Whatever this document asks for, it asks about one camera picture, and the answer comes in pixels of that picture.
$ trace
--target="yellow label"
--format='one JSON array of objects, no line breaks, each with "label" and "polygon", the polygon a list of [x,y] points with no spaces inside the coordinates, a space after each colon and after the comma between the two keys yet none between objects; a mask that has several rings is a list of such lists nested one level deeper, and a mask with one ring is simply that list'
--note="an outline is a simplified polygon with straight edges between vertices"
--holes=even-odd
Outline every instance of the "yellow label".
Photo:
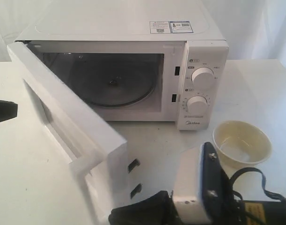
[{"label": "yellow label", "polygon": [[[264,215],[264,207],[261,203],[246,202],[245,211],[251,213],[253,216],[257,217],[258,219],[266,223]],[[247,225],[259,225],[259,224],[255,222],[253,219],[247,217]]]}]

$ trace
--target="white curtain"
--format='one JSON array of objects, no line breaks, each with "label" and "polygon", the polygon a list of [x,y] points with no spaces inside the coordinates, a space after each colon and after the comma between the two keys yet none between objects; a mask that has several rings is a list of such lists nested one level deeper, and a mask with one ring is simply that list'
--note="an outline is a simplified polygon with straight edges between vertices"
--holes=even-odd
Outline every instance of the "white curtain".
[{"label": "white curtain", "polygon": [[[9,60],[6,45],[51,1],[0,0],[0,61]],[[228,41],[229,59],[279,59],[286,67],[286,0],[202,1]]]}]

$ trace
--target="microwave door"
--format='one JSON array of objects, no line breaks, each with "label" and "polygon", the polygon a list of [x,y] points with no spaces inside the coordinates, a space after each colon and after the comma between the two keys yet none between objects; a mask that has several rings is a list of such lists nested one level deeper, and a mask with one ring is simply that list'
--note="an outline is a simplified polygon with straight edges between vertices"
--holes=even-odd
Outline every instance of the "microwave door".
[{"label": "microwave door", "polygon": [[69,148],[71,169],[85,176],[97,211],[130,203],[126,140],[71,91],[26,44],[8,45],[16,71],[41,100],[47,127]]}]

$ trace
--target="label sticker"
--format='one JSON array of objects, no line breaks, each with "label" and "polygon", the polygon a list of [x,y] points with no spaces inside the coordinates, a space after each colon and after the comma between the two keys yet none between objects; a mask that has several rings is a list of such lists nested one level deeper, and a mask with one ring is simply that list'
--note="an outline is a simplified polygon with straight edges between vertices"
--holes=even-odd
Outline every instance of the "label sticker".
[{"label": "label sticker", "polygon": [[171,29],[168,21],[150,21],[151,34],[170,34]]},{"label": "label sticker", "polygon": [[[261,219],[264,223],[266,223],[264,207],[261,203],[246,202],[245,211],[253,214],[255,217]],[[258,223],[254,222],[254,220],[251,220],[249,217],[247,217],[247,225],[258,225]]]},{"label": "label sticker", "polygon": [[170,21],[172,33],[193,33],[190,21]]}]

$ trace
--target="plastic bowl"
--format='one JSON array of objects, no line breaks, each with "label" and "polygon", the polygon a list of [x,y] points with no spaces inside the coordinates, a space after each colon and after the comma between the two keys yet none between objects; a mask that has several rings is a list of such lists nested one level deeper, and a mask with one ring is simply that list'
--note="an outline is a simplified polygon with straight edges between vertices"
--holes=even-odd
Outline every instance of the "plastic bowl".
[{"label": "plastic bowl", "polygon": [[259,128],[230,120],[213,130],[213,143],[222,161],[233,167],[254,166],[271,155],[271,142]]}]

